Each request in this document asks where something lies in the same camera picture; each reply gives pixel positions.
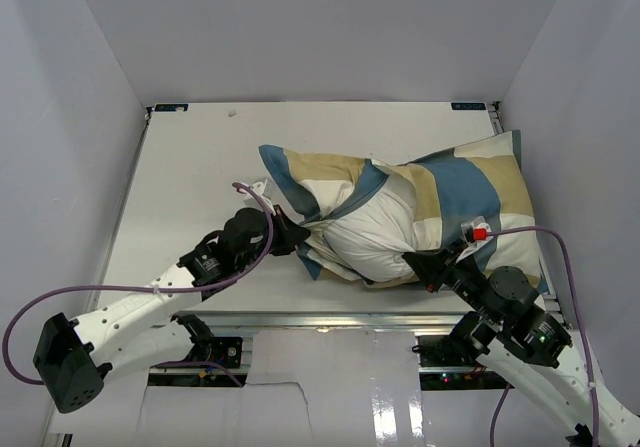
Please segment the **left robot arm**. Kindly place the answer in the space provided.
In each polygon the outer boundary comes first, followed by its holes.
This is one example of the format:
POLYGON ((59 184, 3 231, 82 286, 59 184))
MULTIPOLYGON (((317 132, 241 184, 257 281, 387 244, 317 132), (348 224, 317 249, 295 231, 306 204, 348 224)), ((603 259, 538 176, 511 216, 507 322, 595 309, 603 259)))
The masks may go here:
POLYGON ((265 256, 293 253, 309 235, 281 209, 265 215, 246 207, 180 257, 151 292, 129 293, 73 319, 48 319, 33 363, 57 411, 75 412, 106 383, 161 364, 238 366, 191 308, 265 256))

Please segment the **white pillow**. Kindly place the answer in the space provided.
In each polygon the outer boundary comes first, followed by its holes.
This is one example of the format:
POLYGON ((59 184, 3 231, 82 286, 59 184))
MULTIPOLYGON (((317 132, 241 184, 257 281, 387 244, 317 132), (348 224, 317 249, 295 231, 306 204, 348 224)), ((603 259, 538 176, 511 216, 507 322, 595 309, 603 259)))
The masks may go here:
POLYGON ((392 174, 362 206, 311 229, 302 259, 344 281, 389 288, 417 281, 403 255, 414 252, 417 199, 413 186, 392 174))

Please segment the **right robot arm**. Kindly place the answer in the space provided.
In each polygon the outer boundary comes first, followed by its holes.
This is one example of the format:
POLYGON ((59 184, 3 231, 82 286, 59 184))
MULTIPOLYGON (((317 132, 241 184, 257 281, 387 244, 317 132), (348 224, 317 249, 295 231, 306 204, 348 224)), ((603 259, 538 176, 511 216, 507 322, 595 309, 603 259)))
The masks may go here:
POLYGON ((446 337, 414 352, 436 365, 496 372, 558 422, 572 446, 638 445, 638 415, 599 383, 574 333, 537 305, 527 276, 513 266, 485 275, 463 249, 457 242, 403 256, 427 291, 448 288, 470 308, 446 337))

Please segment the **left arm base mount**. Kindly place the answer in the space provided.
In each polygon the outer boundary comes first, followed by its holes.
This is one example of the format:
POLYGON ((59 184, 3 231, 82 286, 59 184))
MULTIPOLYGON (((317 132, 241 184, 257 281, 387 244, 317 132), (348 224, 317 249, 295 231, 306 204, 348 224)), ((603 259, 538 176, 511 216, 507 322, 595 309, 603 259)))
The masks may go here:
POLYGON ((170 326, 180 326, 188 334, 192 347, 186 357, 153 366, 168 376, 164 386, 239 387, 246 382, 246 374, 237 376, 234 369, 242 365, 242 337, 219 337, 195 314, 176 314, 170 326))

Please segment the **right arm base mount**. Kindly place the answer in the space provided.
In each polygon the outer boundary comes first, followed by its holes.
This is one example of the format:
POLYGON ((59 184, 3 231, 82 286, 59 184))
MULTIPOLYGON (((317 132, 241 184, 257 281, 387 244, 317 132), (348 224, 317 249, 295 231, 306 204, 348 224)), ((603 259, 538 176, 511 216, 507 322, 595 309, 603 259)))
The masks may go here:
POLYGON ((426 391, 501 390, 506 381, 480 364, 478 354, 465 337, 475 326, 478 315, 468 312, 442 336, 417 337, 412 352, 419 362, 419 382, 426 391))

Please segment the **blue tan white pillowcase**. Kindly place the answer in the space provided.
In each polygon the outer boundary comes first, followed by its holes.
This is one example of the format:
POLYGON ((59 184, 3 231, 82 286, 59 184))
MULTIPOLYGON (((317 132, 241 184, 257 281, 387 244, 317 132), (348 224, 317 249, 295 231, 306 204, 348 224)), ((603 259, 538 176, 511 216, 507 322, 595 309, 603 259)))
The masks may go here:
MULTIPOLYGON (((372 158, 327 153, 299 153, 262 145, 263 164, 293 210, 310 230, 326 219, 344 216, 368 201, 397 174, 411 183, 417 204, 414 252, 437 250, 462 234, 461 224, 483 216, 491 239, 473 258, 484 273, 501 266, 521 269, 534 285, 541 282, 538 241, 531 227, 534 211, 520 169, 521 139, 506 132, 393 165, 372 158)), ((335 277, 297 255, 315 279, 335 277)))

